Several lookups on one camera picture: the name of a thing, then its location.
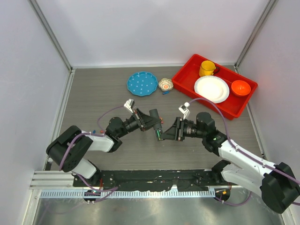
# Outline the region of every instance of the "red tray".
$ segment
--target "red tray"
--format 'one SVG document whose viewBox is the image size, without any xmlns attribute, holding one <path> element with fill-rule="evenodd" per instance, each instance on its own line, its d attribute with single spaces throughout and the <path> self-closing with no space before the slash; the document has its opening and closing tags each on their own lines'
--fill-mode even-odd
<svg viewBox="0 0 300 225">
<path fill-rule="evenodd" d="M 200 65 L 205 60 L 207 59 L 200 55 L 193 55 L 189 59 L 189 61 L 187 61 L 186 64 L 181 68 L 181 70 L 172 78 L 174 88 L 191 98 L 202 97 L 201 95 L 198 95 L 196 92 L 194 92 L 194 84 L 196 80 L 200 78 Z M 220 71 L 216 74 L 216 76 L 222 78 L 228 84 L 230 89 L 230 94 L 226 101 L 218 103 L 216 104 L 216 106 L 220 109 L 220 111 L 226 118 L 228 118 L 229 120 L 233 120 L 234 118 L 238 118 L 242 114 L 247 102 L 251 98 L 258 85 L 254 81 L 251 81 L 217 63 L 215 64 L 216 66 L 220 67 Z M 231 84 L 236 80 L 246 81 L 250 85 L 251 92 L 249 95 L 238 97 L 233 94 L 231 90 Z M 199 100 L 198 102 L 216 112 L 216 109 L 208 102 L 201 100 Z"/>
</svg>

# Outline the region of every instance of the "yellow cup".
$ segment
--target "yellow cup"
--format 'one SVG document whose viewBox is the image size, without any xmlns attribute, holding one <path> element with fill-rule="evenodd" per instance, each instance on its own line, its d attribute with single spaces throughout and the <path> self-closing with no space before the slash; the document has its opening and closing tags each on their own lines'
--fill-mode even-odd
<svg viewBox="0 0 300 225">
<path fill-rule="evenodd" d="M 216 67 L 212 61 L 206 60 L 201 63 L 199 76 L 210 76 L 219 72 L 220 68 Z"/>
</svg>

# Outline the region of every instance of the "blue plate with white dots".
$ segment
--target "blue plate with white dots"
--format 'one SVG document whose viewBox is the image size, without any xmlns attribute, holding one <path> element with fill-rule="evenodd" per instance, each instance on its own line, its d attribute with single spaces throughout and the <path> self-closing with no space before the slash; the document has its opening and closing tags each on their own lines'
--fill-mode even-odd
<svg viewBox="0 0 300 225">
<path fill-rule="evenodd" d="M 152 94 L 158 87 L 158 80 L 149 72 L 137 72 L 132 74 L 127 81 L 128 90 L 137 96 Z"/>
</svg>

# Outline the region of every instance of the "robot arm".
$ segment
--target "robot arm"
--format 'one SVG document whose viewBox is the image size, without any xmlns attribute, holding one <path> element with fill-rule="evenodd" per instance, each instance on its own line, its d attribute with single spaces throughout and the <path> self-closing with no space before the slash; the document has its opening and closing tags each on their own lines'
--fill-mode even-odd
<svg viewBox="0 0 300 225">
<path fill-rule="evenodd" d="M 149 116 L 138 108 L 134 108 L 134 103 L 134 100 L 129 99 L 124 104 L 124 107 L 131 113 L 131 117 L 125 121 L 122 121 L 119 117 L 111 118 L 105 135 L 93 135 L 82 131 L 77 126 L 70 126 L 48 146 L 46 153 L 55 163 L 60 165 L 72 140 L 76 136 L 82 135 L 72 146 L 72 150 L 68 153 L 63 163 L 62 170 L 64 172 L 72 171 L 80 174 L 89 184 L 96 184 L 100 178 L 100 170 L 90 161 L 83 158 L 87 151 L 114 152 L 122 144 L 121 137 L 137 129 L 141 131 L 149 130 L 161 123 L 157 109 L 150 110 L 150 113 L 153 114 L 154 112 L 155 116 Z"/>
<path fill-rule="evenodd" d="M 202 138 L 202 144 L 206 150 L 228 160 L 222 160 L 212 168 L 215 180 L 235 183 L 256 193 L 269 208 L 277 213 L 283 213 L 297 199 L 300 195 L 299 185 L 265 167 L 265 165 L 275 167 L 295 178 L 288 165 L 285 163 L 276 165 L 252 154 L 233 140 L 229 141 L 225 134 L 216 129 L 214 120 L 207 112 L 198 113 L 196 123 L 187 120 L 188 106 L 189 103 L 185 103 L 179 107 L 184 114 L 184 119 L 177 117 L 174 124 L 160 136 L 161 138 L 176 141 L 183 141 L 185 137 Z"/>
</svg>

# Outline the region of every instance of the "small bowl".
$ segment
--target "small bowl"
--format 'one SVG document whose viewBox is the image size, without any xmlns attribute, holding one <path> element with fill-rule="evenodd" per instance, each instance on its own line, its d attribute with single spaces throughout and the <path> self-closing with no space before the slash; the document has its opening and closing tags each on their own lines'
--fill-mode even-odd
<svg viewBox="0 0 300 225">
<path fill-rule="evenodd" d="M 231 90 L 236 96 L 242 97 L 251 92 L 251 87 L 247 82 L 237 80 L 231 84 Z"/>
</svg>

